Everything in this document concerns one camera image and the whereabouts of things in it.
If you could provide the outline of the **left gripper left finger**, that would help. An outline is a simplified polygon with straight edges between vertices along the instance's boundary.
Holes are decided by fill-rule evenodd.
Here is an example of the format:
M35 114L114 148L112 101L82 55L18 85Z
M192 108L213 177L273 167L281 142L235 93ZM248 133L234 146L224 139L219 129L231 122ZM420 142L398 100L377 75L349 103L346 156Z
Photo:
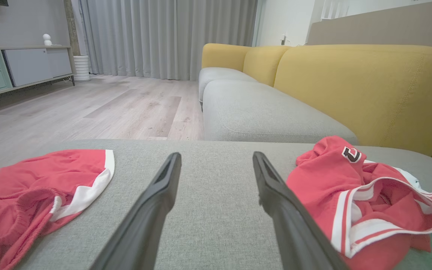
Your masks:
M182 158L170 154L90 270L154 270L166 216L175 205Z

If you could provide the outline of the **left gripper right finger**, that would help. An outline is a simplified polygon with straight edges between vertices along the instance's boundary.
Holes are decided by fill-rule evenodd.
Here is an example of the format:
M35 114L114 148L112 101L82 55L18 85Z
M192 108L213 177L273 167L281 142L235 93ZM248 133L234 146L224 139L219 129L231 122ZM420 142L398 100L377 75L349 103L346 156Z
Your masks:
M273 221L283 270L348 270L266 155L256 151L252 160L259 204Z

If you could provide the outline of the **red shorts with white stripes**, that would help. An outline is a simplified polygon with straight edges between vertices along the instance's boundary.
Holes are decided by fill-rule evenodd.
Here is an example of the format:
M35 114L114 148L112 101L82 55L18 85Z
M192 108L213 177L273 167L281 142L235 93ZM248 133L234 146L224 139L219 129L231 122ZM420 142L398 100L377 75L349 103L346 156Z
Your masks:
M297 157L286 184L350 270L392 270L410 248L431 251L432 192L341 137Z

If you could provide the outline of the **red shorts with white trim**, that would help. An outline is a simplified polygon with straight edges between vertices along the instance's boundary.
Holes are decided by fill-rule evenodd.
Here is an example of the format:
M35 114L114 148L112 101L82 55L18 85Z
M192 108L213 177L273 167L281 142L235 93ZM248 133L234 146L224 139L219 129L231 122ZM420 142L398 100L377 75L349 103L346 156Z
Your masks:
M75 219L115 173L111 149L67 149L0 169L0 270L12 270L38 238Z

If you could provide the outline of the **grey sofa seat cushion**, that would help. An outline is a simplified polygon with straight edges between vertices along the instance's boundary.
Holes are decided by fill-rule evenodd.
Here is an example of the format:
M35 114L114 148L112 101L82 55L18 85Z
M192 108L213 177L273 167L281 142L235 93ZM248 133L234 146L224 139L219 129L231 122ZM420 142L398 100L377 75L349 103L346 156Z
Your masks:
M209 82L202 101L204 139L317 143L339 136L358 145L345 125L266 84L221 79Z
M230 68L223 67L206 67L200 70L198 77L198 96L199 103L203 109L203 96L205 87L214 80L229 79L237 81L257 82L251 76Z

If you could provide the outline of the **yellow sofa back cushion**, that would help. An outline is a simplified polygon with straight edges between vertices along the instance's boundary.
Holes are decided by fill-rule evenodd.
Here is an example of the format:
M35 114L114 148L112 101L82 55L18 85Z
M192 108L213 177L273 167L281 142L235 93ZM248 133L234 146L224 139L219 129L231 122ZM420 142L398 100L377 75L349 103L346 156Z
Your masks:
M243 71L245 56L252 47L208 43L202 49L203 68L229 68Z
M291 46L259 46L251 48L245 56L242 72L257 82L274 86L276 72L282 56Z
M274 87L345 125L360 145L432 155L432 47L293 47Z

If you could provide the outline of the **white ribbed cylinder appliance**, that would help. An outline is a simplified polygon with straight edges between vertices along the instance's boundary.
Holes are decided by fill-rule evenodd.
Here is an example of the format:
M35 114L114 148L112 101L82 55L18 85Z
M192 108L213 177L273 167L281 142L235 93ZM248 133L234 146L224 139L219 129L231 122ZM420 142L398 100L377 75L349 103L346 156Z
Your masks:
M76 82L90 81L89 73L89 56L73 56L75 75L74 80Z

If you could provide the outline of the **grey pleated curtain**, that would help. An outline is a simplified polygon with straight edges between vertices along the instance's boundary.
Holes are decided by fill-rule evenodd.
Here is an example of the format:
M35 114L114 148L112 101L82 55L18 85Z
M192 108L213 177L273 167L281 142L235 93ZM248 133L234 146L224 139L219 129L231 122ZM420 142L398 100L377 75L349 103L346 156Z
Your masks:
M90 72L197 80L203 46L250 46L258 0L79 0Z

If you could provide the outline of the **low media cabinet with drawers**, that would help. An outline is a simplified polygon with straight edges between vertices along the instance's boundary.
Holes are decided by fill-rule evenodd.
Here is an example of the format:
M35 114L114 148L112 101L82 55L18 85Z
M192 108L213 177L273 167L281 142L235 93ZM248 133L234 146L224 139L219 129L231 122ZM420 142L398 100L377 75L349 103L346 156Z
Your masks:
M0 47L0 94L62 79L75 86L75 74L70 46Z

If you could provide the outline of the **beige low partition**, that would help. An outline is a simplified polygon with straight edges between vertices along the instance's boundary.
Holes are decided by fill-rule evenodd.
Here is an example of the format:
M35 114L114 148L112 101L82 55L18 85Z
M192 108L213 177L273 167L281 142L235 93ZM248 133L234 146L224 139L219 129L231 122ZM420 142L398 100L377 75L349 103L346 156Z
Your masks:
M432 47L432 2L315 23L311 45Z

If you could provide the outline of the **white slatted railing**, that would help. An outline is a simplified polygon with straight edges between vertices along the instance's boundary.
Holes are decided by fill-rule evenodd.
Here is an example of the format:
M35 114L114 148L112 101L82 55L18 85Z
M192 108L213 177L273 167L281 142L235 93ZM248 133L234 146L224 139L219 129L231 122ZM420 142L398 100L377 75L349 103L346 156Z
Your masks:
M321 21L346 17L349 10L349 4L349 0L324 0Z

